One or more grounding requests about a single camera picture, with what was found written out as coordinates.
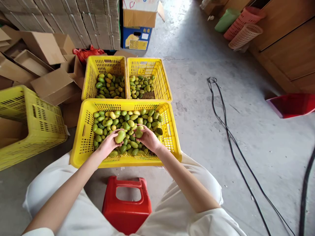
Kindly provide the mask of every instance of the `plastic crate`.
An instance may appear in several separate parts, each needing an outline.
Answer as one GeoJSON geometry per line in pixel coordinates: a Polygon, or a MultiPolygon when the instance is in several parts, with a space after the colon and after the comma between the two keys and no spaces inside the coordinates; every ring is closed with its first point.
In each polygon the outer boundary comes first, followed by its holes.
{"type": "MultiPolygon", "coordinates": [[[[131,76],[137,77],[143,75],[143,77],[154,75],[154,91],[146,92],[142,99],[164,99],[172,102],[173,97],[171,94],[170,85],[168,84],[165,67],[161,58],[144,58],[144,57],[129,57],[127,59],[128,64],[128,79],[131,76]]],[[[130,99],[130,83],[127,82],[130,99]]]]}
{"type": "Polygon", "coordinates": [[[0,170],[57,146],[68,137],[60,108],[44,102],[23,85],[0,91],[0,117],[28,127],[25,139],[0,149],[0,170]]]}
{"type": "Polygon", "coordinates": [[[127,89],[129,78],[127,76],[126,58],[124,56],[89,56],[85,71],[82,101],[95,98],[98,95],[95,84],[98,82],[98,75],[105,73],[125,77],[125,98],[129,98],[130,89],[127,89]]]}
{"type": "MultiPolygon", "coordinates": [[[[175,119],[170,102],[161,100],[142,99],[87,99],[83,101],[80,110],[78,126],[75,133],[74,145],[70,157],[70,163],[79,168],[94,152],[93,140],[95,133],[92,131],[94,123],[93,113],[103,111],[126,110],[134,111],[141,109],[156,109],[163,117],[160,127],[163,135],[160,141],[181,161],[181,150],[175,125],[175,119]]],[[[99,168],[124,167],[124,166],[162,166],[157,156],[128,156],[107,157],[99,168]]]]}

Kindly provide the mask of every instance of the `plastic bag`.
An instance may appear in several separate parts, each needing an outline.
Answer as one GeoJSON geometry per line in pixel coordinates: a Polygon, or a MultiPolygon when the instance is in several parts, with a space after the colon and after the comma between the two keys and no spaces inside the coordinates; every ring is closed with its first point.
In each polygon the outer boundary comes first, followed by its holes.
{"type": "Polygon", "coordinates": [[[89,56],[97,56],[97,55],[102,55],[104,54],[104,50],[102,49],[95,49],[93,45],[90,46],[90,49],[73,49],[73,54],[77,55],[80,62],[85,65],[86,61],[89,56]]]}

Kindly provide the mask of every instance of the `concrete floor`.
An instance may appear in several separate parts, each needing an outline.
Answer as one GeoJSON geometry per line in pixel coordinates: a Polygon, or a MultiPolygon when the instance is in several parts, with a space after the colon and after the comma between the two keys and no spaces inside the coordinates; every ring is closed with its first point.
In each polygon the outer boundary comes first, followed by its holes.
{"type": "MultiPolygon", "coordinates": [[[[265,97],[279,95],[281,89],[249,54],[231,51],[216,21],[207,22],[199,2],[182,5],[164,1],[166,22],[157,17],[148,51],[139,56],[163,58],[173,95],[178,135],[183,152],[205,166],[222,186],[223,208],[247,235],[267,235],[242,177],[232,159],[226,134],[213,114],[206,79],[214,76],[222,88],[229,127],[266,194],[295,233],[298,231],[300,195],[305,167],[315,140],[314,115],[281,120],[266,104],[265,97]]],[[[215,105],[221,109],[219,93],[215,105]]],[[[0,231],[20,235],[29,223],[22,209],[28,184],[48,164],[71,150],[75,129],[67,142],[0,172],[0,231]]],[[[274,210],[263,198],[249,171],[241,167],[257,197],[273,235],[288,235],[274,210]]],[[[172,181],[164,169],[126,167],[99,169],[85,190],[101,209],[111,175],[120,179],[144,177],[154,208],[172,181]]],[[[314,174],[310,180],[307,231],[313,232],[315,206],[314,174]]]]}

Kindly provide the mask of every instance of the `person's right hand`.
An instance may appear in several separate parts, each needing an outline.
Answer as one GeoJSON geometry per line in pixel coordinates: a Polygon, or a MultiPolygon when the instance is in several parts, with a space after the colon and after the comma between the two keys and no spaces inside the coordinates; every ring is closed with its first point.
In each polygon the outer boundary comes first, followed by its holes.
{"type": "Polygon", "coordinates": [[[148,149],[155,153],[155,151],[159,149],[163,144],[148,127],[142,124],[137,124],[137,126],[143,126],[144,129],[141,130],[143,132],[142,137],[137,138],[136,140],[142,142],[148,149]]]}

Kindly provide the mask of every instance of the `green plastic container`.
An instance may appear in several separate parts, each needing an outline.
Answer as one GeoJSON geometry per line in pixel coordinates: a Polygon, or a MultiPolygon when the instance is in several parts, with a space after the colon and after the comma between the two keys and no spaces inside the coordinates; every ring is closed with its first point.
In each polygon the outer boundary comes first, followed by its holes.
{"type": "Polygon", "coordinates": [[[233,24],[233,22],[238,18],[240,14],[240,11],[233,8],[228,8],[225,11],[224,15],[219,19],[219,22],[214,29],[217,32],[224,33],[228,30],[228,28],[233,24]]]}

